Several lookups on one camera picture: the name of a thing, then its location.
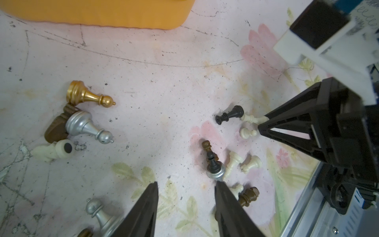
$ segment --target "gold pawn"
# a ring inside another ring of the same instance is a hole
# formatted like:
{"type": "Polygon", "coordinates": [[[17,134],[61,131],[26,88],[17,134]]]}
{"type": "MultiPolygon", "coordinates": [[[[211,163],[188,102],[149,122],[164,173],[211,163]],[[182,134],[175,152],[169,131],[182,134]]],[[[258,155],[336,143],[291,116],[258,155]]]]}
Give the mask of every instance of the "gold pawn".
{"type": "Polygon", "coordinates": [[[116,105],[116,103],[113,102],[112,97],[103,96],[102,94],[97,96],[90,92],[82,81],[71,82],[69,89],[67,90],[66,101],[72,105],[78,105],[86,101],[94,101],[105,108],[116,105]]]}

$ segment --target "brown pawn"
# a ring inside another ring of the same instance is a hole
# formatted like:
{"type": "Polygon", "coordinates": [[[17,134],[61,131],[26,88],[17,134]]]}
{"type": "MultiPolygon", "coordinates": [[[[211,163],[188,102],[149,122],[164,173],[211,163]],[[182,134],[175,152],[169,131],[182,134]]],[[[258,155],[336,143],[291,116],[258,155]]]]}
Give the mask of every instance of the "brown pawn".
{"type": "Polygon", "coordinates": [[[77,111],[80,111],[80,109],[70,104],[66,104],[66,106],[63,107],[63,113],[56,117],[50,126],[46,129],[45,140],[48,143],[53,143],[55,141],[58,142],[60,140],[66,139],[69,135],[65,128],[66,122],[71,117],[71,115],[77,111]]]}
{"type": "MultiPolygon", "coordinates": [[[[212,149],[211,149],[212,146],[211,146],[211,142],[210,141],[208,141],[208,140],[203,141],[201,143],[201,145],[203,146],[203,149],[205,150],[206,153],[212,151],[212,149]]],[[[216,153],[213,153],[213,154],[215,155],[215,161],[217,161],[218,160],[217,154],[216,153]]]]}
{"type": "Polygon", "coordinates": [[[92,235],[94,234],[91,232],[91,230],[86,228],[78,234],[78,237],[92,237],[92,235]]]}
{"type": "Polygon", "coordinates": [[[248,188],[243,194],[238,196],[238,202],[241,207],[248,207],[253,201],[256,201],[259,196],[259,190],[256,187],[248,188]]]}

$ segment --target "black mount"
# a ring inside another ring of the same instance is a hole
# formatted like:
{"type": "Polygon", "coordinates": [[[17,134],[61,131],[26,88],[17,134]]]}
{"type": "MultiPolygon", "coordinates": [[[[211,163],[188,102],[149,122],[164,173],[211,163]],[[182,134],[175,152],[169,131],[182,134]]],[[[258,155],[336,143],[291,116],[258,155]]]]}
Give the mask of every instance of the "black mount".
{"type": "MultiPolygon", "coordinates": [[[[346,213],[356,187],[361,193],[377,190],[379,105],[364,106],[359,96],[331,77],[315,83],[266,117],[269,120],[258,125],[261,135],[329,165],[320,174],[319,187],[339,213],[346,213]],[[310,139],[274,128],[306,133],[310,139]]],[[[374,197],[367,194],[363,198],[371,205],[374,197]]]]}

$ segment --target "silver pawn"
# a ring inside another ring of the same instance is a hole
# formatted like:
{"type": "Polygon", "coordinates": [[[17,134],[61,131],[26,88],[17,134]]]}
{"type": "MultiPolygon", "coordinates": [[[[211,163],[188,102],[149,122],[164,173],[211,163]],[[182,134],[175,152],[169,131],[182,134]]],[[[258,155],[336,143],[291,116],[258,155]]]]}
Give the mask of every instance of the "silver pawn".
{"type": "Polygon", "coordinates": [[[86,212],[93,218],[96,216],[100,224],[100,232],[102,237],[110,237],[113,232],[119,227],[123,218],[121,216],[112,216],[104,212],[104,205],[97,199],[87,199],[86,212]]]}
{"type": "Polygon", "coordinates": [[[92,122],[92,115],[86,111],[74,113],[66,122],[66,131],[72,135],[91,134],[102,144],[113,143],[113,135],[104,129],[98,129],[92,122]]]}

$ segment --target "black chess piece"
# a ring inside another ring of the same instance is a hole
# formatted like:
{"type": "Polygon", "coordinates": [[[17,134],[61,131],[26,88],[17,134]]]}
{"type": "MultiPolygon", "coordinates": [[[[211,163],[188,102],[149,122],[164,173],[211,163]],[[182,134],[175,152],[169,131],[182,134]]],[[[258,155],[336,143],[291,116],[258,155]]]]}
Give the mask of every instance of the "black chess piece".
{"type": "Polygon", "coordinates": [[[221,116],[216,116],[216,123],[221,125],[223,121],[229,121],[229,118],[240,118],[243,116],[243,108],[239,105],[233,107],[229,113],[223,113],[221,116]]]}

